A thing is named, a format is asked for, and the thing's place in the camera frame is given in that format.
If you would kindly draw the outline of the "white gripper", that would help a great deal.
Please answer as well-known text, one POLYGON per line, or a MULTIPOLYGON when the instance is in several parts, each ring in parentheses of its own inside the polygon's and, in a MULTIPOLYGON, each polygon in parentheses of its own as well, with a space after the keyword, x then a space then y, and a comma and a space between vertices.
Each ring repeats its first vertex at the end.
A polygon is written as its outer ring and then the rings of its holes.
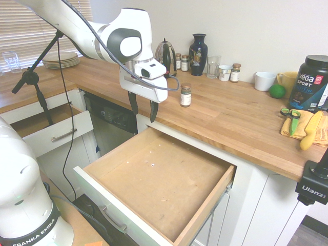
POLYGON ((150 122, 153 123, 156 119, 159 104, 165 101, 168 97, 168 91, 156 89, 141 83, 137 79, 127 73, 124 69, 120 68, 119 82, 123 89, 128 91, 128 98, 134 114, 138 114, 138 104, 136 95, 142 96, 150 100, 150 122))

